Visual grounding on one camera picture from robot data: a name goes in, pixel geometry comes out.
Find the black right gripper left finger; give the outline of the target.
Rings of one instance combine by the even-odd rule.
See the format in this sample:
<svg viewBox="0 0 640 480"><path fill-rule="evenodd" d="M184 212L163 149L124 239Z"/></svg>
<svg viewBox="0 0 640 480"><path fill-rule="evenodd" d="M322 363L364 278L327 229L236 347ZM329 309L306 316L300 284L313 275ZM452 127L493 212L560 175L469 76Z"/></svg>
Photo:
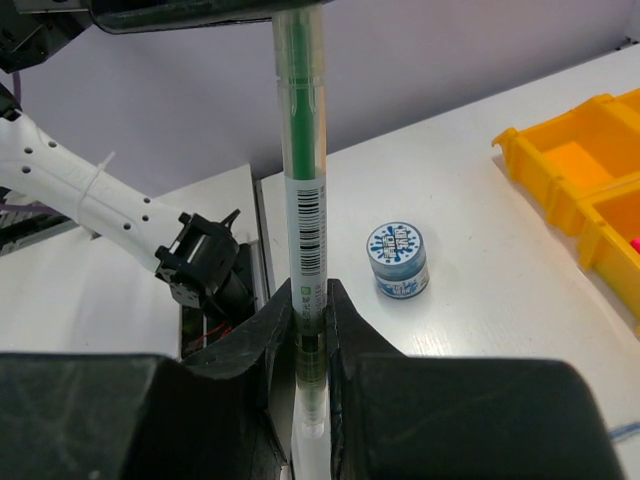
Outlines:
<svg viewBox="0 0 640 480"><path fill-rule="evenodd" d="M184 365L206 381L201 473L289 479L295 399L291 282L231 333Z"/></svg>

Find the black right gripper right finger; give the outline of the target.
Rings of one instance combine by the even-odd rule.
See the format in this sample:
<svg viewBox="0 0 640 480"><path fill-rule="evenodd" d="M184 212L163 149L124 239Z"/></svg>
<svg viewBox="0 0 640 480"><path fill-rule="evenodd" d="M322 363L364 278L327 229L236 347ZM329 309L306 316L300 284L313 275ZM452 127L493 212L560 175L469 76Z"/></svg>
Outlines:
<svg viewBox="0 0 640 480"><path fill-rule="evenodd" d="M329 279L325 311L325 340L328 361L330 475L331 479L346 479L344 473L345 428L344 411L349 403L348 383L355 376L356 363L367 354L402 353L377 332L357 311L342 282Z"/></svg>

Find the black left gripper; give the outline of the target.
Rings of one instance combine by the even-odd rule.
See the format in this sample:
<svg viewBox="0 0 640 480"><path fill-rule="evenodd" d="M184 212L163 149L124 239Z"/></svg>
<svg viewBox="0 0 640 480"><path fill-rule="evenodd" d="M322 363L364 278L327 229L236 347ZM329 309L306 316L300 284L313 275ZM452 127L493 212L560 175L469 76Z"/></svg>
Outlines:
<svg viewBox="0 0 640 480"><path fill-rule="evenodd" d="M95 25L112 34L147 33L264 22L316 1L83 0L3 1L1 70L46 62Z"/></svg>

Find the blue white tape roll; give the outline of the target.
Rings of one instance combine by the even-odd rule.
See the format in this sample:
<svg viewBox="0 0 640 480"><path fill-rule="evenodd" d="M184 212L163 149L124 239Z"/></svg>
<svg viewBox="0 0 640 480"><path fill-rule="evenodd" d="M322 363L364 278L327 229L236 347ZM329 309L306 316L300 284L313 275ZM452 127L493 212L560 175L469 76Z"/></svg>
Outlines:
<svg viewBox="0 0 640 480"><path fill-rule="evenodd" d="M429 284L425 243L414 225L407 222L380 225L369 235L366 250L376 284L384 295L409 299Z"/></svg>

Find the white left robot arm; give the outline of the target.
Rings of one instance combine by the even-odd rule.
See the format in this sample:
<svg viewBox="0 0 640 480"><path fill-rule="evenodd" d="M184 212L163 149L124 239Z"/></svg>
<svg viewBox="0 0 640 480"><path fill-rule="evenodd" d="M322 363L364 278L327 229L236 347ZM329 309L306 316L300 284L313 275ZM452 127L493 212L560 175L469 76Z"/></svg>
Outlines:
<svg viewBox="0 0 640 480"><path fill-rule="evenodd" d="M91 26L112 34L268 21L273 27L283 166L293 239L293 307L313 327L326 305L324 35L318 1L5 1L1 68L48 60ZM235 258L229 220L210 222L154 201L45 134L17 96L1 94L1 183L111 240L210 311Z"/></svg>

